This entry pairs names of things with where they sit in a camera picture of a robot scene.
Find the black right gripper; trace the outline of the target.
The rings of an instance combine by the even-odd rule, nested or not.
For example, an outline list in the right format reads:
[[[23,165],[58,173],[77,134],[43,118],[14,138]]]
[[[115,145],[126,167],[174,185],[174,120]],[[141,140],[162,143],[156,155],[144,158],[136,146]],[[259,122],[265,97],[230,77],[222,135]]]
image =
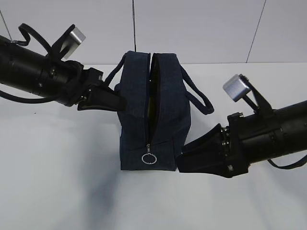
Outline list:
[[[242,141],[254,115],[235,113],[227,117],[229,144],[220,124],[182,147],[176,158],[180,173],[207,173],[224,178],[248,173],[250,166]]]

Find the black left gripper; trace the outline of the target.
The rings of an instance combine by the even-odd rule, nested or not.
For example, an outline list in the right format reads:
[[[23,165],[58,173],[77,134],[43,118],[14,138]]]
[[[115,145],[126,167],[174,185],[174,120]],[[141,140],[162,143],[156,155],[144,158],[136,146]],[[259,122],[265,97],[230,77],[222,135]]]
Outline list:
[[[111,112],[124,111],[127,101],[109,87],[101,88],[103,72],[89,68],[77,61],[64,62],[71,70],[72,76],[61,87],[57,102],[71,107],[78,104],[78,111],[103,110]]]

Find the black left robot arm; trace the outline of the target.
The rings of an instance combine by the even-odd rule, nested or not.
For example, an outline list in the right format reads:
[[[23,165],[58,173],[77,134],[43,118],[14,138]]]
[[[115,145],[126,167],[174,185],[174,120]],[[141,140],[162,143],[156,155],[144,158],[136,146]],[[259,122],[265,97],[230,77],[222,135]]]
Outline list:
[[[0,82],[37,95],[21,98],[1,92],[4,99],[23,104],[57,102],[82,110],[123,111],[127,101],[101,80],[103,73],[77,61],[49,58],[0,38]]]

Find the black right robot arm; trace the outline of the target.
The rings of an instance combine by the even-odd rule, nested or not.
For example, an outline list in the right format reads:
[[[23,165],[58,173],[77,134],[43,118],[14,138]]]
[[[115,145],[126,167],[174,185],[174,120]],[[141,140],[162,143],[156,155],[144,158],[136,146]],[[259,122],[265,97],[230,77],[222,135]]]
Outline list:
[[[182,148],[176,163],[181,173],[208,173],[232,178],[248,173],[251,164],[307,149],[307,103],[300,102],[260,114],[228,116],[229,125],[217,124]]]

